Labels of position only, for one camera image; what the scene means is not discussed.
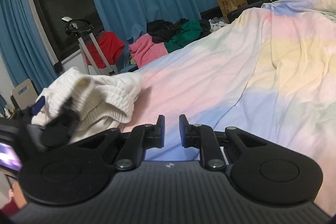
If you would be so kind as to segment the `dark red sleeve forearm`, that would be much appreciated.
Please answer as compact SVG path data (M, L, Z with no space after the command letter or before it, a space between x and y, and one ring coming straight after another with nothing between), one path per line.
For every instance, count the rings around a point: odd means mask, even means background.
M16 202L14 200L11 200L9 203L5 204L1 208L1 212L9 217L19 211L19 207L17 206Z

